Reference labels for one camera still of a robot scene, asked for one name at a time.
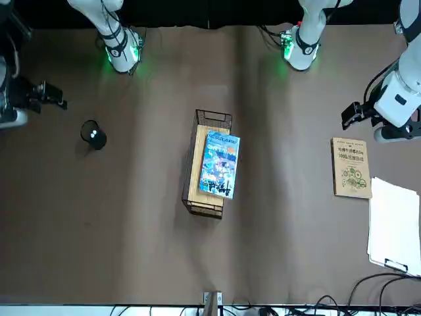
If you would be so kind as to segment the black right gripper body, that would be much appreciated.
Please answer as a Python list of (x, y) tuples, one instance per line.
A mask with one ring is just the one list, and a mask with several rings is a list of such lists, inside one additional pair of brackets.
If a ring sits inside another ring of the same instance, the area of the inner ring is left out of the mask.
[(13, 107), (40, 111), (40, 84), (33, 84), (25, 77), (12, 79), (9, 85), (9, 100)]

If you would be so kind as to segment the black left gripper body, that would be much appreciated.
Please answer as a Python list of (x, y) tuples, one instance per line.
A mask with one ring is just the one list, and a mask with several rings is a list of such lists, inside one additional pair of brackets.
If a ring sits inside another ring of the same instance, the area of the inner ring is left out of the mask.
[(378, 124), (385, 124), (385, 119), (381, 114), (374, 108), (375, 103), (367, 101), (362, 104), (362, 116), (363, 119), (369, 119), (372, 127)]

